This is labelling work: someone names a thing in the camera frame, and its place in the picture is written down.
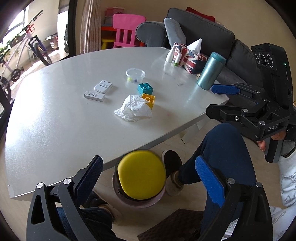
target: teal lego brick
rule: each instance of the teal lego brick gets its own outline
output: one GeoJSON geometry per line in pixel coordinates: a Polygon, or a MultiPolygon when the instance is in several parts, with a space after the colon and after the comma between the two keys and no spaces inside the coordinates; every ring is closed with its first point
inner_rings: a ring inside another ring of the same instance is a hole
{"type": "Polygon", "coordinates": [[[149,83],[141,83],[138,85],[138,91],[142,94],[152,95],[153,88],[149,83]]]}

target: shoe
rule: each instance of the shoe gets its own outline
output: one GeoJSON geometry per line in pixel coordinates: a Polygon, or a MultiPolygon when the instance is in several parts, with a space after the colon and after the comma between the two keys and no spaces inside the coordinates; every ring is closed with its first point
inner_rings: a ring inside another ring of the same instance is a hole
{"type": "Polygon", "coordinates": [[[178,180],[179,168],[182,166],[181,158],[175,151],[166,150],[162,154],[162,161],[167,175],[165,190],[169,196],[177,196],[184,187],[178,180]]]}
{"type": "Polygon", "coordinates": [[[112,223],[119,225],[122,222],[123,216],[115,207],[110,204],[102,204],[98,206],[99,208],[105,209],[109,212],[113,218],[112,223]]]}
{"type": "Polygon", "coordinates": [[[87,207],[99,207],[106,210],[113,218],[113,224],[120,224],[123,216],[116,208],[111,206],[109,203],[104,201],[97,193],[94,191],[91,192],[87,201],[82,205],[84,208],[87,207]]]}
{"type": "Polygon", "coordinates": [[[173,172],[178,171],[182,166],[179,155],[173,150],[165,150],[161,156],[165,166],[166,177],[168,178],[173,172]]]}

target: brown mat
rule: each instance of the brown mat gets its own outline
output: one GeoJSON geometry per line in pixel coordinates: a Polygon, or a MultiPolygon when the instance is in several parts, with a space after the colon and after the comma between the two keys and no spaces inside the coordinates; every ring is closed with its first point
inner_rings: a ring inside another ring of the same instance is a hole
{"type": "Polygon", "coordinates": [[[203,212],[178,209],[159,224],[138,235],[139,241],[191,241],[198,239],[203,212]]]}

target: gray pillow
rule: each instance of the gray pillow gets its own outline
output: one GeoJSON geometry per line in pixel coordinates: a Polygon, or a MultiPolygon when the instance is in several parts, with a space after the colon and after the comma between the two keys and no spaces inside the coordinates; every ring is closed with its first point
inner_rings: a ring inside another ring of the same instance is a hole
{"type": "Polygon", "coordinates": [[[252,51],[240,40],[235,40],[226,67],[249,85],[263,87],[263,77],[252,51]]]}
{"type": "Polygon", "coordinates": [[[175,42],[178,44],[186,44],[186,37],[177,21],[172,18],[165,18],[163,22],[171,47],[173,47],[175,42]]]}

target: screw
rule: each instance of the screw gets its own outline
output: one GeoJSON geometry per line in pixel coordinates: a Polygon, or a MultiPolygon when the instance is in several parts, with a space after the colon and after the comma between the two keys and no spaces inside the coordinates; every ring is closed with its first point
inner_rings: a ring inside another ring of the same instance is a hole
{"type": "Polygon", "coordinates": [[[38,188],[38,189],[40,189],[40,188],[42,188],[42,187],[43,187],[43,183],[38,183],[38,184],[37,184],[37,188],[38,188]]]}
{"type": "Polygon", "coordinates": [[[71,179],[70,179],[70,178],[66,178],[66,179],[63,181],[63,183],[64,183],[65,185],[67,185],[67,184],[71,183],[71,179]]]}
{"type": "Polygon", "coordinates": [[[227,182],[228,182],[229,184],[235,184],[235,180],[234,180],[233,178],[228,178],[228,179],[227,179],[227,182]]]}
{"type": "Polygon", "coordinates": [[[256,182],[256,186],[259,187],[259,188],[263,187],[262,183],[260,183],[260,182],[256,182]]]}

